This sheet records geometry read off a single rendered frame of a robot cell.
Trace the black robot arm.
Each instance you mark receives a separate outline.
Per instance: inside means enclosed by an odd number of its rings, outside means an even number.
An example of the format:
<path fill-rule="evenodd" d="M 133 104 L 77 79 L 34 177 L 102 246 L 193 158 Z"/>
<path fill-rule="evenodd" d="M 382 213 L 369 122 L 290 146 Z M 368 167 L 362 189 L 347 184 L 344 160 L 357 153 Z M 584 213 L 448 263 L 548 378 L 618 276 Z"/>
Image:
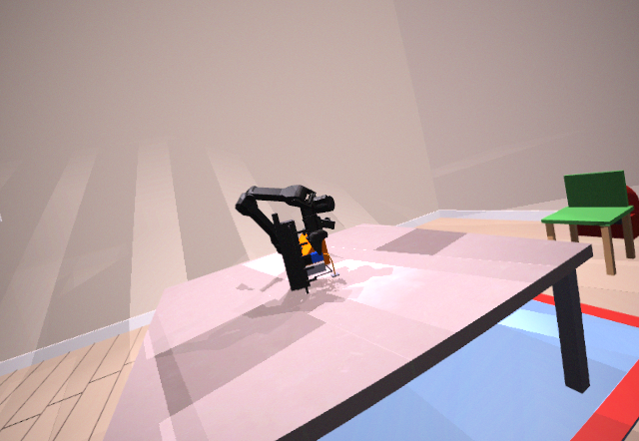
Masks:
<path fill-rule="evenodd" d="M 309 195 L 308 199 L 306 199 L 307 195 Z M 331 196 L 316 197 L 316 192 L 302 185 L 289 186 L 284 189 L 251 186 L 245 193 L 242 193 L 235 204 L 236 211 L 243 216 L 250 217 L 270 236 L 271 243 L 278 254 L 281 254 L 281 250 L 275 226 L 259 210 L 257 201 L 284 202 L 289 206 L 300 208 L 303 217 L 334 210 L 334 200 Z M 334 225 L 334 220 L 330 220 L 327 217 L 322 220 L 319 216 L 319 229 L 323 229 L 323 227 L 334 229 Z"/>

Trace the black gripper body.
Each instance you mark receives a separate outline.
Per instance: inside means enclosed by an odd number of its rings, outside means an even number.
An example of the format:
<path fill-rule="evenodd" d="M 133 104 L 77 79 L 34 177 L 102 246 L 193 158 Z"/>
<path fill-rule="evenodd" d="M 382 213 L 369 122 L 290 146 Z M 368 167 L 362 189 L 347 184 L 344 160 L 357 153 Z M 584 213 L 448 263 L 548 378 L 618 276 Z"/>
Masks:
<path fill-rule="evenodd" d="M 303 229 L 306 231 L 303 232 L 303 235 L 307 235 L 311 241 L 317 241 L 328 237 L 327 231 L 320 229 L 318 214 L 303 217 L 303 222 L 305 224 Z"/>

